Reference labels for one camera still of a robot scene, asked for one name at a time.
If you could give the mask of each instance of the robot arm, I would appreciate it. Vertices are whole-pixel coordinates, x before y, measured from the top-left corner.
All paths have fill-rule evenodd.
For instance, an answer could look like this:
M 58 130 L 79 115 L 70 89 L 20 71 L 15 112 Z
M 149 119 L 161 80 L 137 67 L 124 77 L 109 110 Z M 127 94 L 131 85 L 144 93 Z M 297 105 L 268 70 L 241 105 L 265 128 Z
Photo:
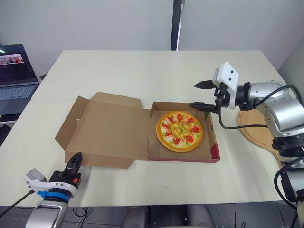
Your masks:
M 55 171 L 49 182 L 36 169 L 23 176 L 28 187 L 43 197 L 38 202 L 25 228 L 59 228 L 68 210 L 68 202 L 74 197 L 81 182 L 78 173 L 82 162 L 82 154 L 75 154 L 64 171 Z
M 274 137 L 272 146 L 279 151 L 283 165 L 275 177 L 276 189 L 279 192 L 276 181 L 280 175 L 285 196 L 290 202 L 297 203 L 299 222 L 301 227 L 304 227 L 304 108 L 297 89 L 278 81 L 252 84 L 247 82 L 238 86 L 238 73 L 228 62 L 216 69 L 212 81 L 202 81 L 194 87 L 216 89 L 216 105 L 194 102 L 190 106 L 217 113 L 219 122 L 225 129 L 257 126 L 269 128 Z M 295 89 L 298 99 L 289 94 L 289 88 Z M 242 111 L 259 110 L 267 126 L 225 127 L 221 121 L 221 108 L 235 109 L 236 106 Z M 296 208 L 285 198 L 283 200 Z

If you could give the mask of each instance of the open pizza box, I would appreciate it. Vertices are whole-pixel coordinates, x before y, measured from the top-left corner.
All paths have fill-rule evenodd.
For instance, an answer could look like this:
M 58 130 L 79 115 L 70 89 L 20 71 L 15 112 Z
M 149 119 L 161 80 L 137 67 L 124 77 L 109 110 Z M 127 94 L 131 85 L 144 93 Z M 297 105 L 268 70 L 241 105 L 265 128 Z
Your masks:
M 159 142 L 156 124 L 170 111 L 185 111 L 200 121 L 204 137 L 197 148 L 173 152 Z M 56 140 L 65 150 L 65 162 L 82 152 L 86 166 L 126 169 L 134 160 L 215 163 L 220 159 L 210 113 L 174 102 L 154 102 L 151 109 L 143 109 L 139 99 L 100 92 L 91 99 L 76 99 Z

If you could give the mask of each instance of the wooden cutting board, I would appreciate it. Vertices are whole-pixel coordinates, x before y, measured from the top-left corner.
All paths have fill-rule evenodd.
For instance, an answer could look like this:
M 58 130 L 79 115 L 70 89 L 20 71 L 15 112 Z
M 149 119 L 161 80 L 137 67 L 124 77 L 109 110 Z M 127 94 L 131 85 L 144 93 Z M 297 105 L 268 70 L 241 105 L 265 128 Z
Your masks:
M 240 111 L 237 115 L 237 125 L 247 124 L 266 124 L 263 115 L 258 110 Z M 268 128 L 265 127 L 247 127 L 239 129 L 243 136 L 254 145 L 268 150 L 271 152 L 279 167 L 281 168 L 281 162 L 279 160 L 279 151 L 272 148 L 273 137 L 270 134 Z

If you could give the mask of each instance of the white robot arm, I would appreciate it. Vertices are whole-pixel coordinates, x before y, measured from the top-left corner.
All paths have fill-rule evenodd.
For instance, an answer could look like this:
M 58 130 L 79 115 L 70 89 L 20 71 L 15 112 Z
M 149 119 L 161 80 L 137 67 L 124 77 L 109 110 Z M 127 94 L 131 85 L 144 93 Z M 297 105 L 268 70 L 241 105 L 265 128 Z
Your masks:
M 214 77 L 209 81 L 197 83 L 194 87 L 201 89 L 215 88 L 216 105 L 194 102 L 190 105 L 202 111 L 218 114 L 220 125 L 225 129 L 243 127 L 268 127 L 273 140 L 273 148 L 279 150 L 283 168 L 275 175 L 275 188 L 282 199 L 294 209 L 301 227 L 304 227 L 304 108 L 301 96 L 295 86 L 278 81 L 261 83 L 245 83 L 238 86 L 238 73 L 225 62 L 216 69 Z M 293 89 L 297 99 L 289 94 Z M 221 120 L 222 107 L 240 110 L 259 110 L 267 125 L 245 125 L 226 127 Z M 277 186 L 277 178 L 281 176 L 286 198 Z

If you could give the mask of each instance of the blue ring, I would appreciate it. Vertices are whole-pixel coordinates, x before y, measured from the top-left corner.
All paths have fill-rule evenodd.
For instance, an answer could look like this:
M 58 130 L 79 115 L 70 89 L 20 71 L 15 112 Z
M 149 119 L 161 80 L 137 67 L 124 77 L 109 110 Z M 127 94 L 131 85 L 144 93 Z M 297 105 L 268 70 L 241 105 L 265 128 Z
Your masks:
M 60 192 L 48 192 L 44 197 L 47 197 L 47 196 L 60 197 L 64 200 L 66 200 L 67 202 L 69 202 L 69 200 L 70 200 L 70 198 L 66 194 L 63 194 L 63 193 L 60 193 Z

